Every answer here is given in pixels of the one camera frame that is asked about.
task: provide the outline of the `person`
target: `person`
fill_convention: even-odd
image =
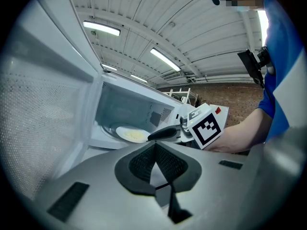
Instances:
[[[264,91],[263,100],[243,122],[227,127],[223,134],[205,147],[205,150],[237,153],[250,149],[253,145],[263,143],[272,137],[282,134],[289,127],[288,121],[276,101],[273,91],[278,87],[292,68],[303,43],[293,23],[277,0],[226,0],[232,6],[248,6],[251,9],[265,9],[269,27],[266,46],[270,54],[275,75],[265,75],[265,88],[273,98],[273,103]]]

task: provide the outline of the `ceiling beam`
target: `ceiling beam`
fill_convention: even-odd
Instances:
[[[88,9],[88,8],[76,7],[76,11],[79,14],[85,14],[85,15],[92,15],[93,14],[92,9]],[[138,23],[134,20],[128,19],[126,17],[123,17],[121,15],[110,13],[110,12],[103,11],[103,10],[95,9],[94,14],[95,14],[96,18],[101,18],[101,19],[105,19],[105,20],[108,20],[108,21],[113,21],[113,22],[116,22],[116,23],[124,24],[124,25],[130,27],[131,29],[133,29],[134,31],[136,31],[136,32],[138,32],[142,35],[145,35],[147,37],[150,37],[153,41],[158,43],[159,46],[162,46],[163,48],[165,48],[167,50],[167,52],[170,52],[173,57],[176,57],[183,64],[185,64],[197,77],[202,77],[201,72],[198,71],[198,69],[194,66],[193,63],[190,62],[190,60],[186,56],[184,56],[170,42],[166,41],[164,38],[162,38],[160,35],[158,35],[154,31],[148,29],[146,26],[141,25],[140,23]]]
[[[93,47],[96,49],[96,50],[102,50],[102,52],[105,52],[107,54],[111,54],[113,56],[116,56],[118,58],[121,58],[123,60],[126,60],[126,61],[129,61],[130,63],[136,65],[136,66],[139,66],[140,68],[143,68],[149,72],[151,72],[152,74],[156,75],[157,77],[163,79],[162,77],[160,77],[161,73],[148,67],[147,65],[141,63],[141,62],[138,62],[137,60],[133,59],[133,58],[130,58],[129,56],[126,56],[126,55],[123,55],[122,53],[120,52],[117,52],[115,50],[112,50],[112,49],[109,49],[109,48],[106,48],[106,47],[103,47],[103,46],[99,46],[99,45],[96,45],[96,44],[92,44]]]
[[[239,12],[239,13],[242,17],[243,24],[244,24],[246,33],[248,35],[249,49],[250,49],[251,52],[254,52],[255,51],[254,35],[253,35],[253,31],[251,29],[248,12]]]

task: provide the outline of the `white plate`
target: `white plate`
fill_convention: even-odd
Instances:
[[[116,133],[123,139],[134,143],[146,142],[149,132],[133,126],[120,126],[116,129]]]

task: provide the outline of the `white rack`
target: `white rack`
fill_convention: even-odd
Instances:
[[[173,89],[170,90],[170,92],[163,92],[164,94],[169,95],[170,97],[173,97],[177,100],[180,100],[184,104],[191,104],[191,99],[194,99],[194,105],[196,103],[196,100],[198,98],[198,94],[194,94],[191,91],[191,88],[189,88],[188,91],[181,91],[181,88],[179,91],[175,92]]]

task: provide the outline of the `blue shirt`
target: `blue shirt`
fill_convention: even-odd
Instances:
[[[261,108],[273,119],[267,136],[267,140],[269,140],[273,136],[283,133],[289,127],[281,107],[273,96],[273,91],[292,68],[303,48],[303,43],[287,13],[276,0],[265,0],[264,8],[269,20],[266,45],[276,71],[274,76],[266,73],[264,85],[270,92],[275,107],[264,91],[263,100],[259,103],[258,108]]]

